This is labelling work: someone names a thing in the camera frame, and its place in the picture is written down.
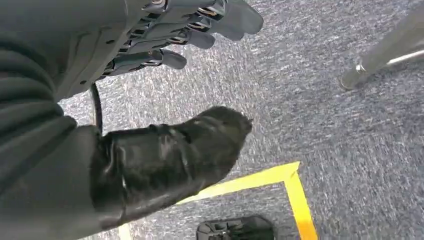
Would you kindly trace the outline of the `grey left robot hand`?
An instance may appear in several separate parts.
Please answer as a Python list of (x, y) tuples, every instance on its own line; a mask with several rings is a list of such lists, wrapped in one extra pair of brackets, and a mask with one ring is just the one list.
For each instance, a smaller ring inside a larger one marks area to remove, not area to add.
[(0, 237), (77, 240), (141, 219), (222, 180), (252, 121), (225, 106), (176, 124), (102, 134), (59, 102), (106, 77), (182, 69), (167, 46), (238, 41), (262, 16), (244, 0), (3, 0)]

